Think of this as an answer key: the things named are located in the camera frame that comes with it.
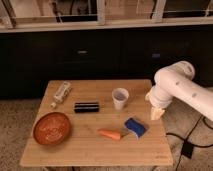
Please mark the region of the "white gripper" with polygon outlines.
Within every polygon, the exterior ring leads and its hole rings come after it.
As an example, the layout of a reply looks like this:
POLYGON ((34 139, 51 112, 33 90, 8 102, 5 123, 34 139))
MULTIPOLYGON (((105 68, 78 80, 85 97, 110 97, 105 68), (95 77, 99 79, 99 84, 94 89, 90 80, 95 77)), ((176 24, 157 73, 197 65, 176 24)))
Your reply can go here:
POLYGON ((145 100, 149 101, 153 106, 151 108, 151 119, 158 120, 172 102, 172 96, 160 88, 159 86, 153 86, 149 92, 145 95, 145 100))

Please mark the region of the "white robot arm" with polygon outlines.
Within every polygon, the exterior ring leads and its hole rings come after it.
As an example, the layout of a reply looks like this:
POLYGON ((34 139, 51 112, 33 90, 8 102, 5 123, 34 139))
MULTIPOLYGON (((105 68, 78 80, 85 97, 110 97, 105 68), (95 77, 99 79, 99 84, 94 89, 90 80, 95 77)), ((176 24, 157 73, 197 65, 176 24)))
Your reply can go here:
POLYGON ((145 97, 152 105, 152 120, 158 120, 176 97, 213 121, 213 92, 194 83, 194 76, 195 69, 187 61, 176 62, 155 73, 155 85, 145 97))

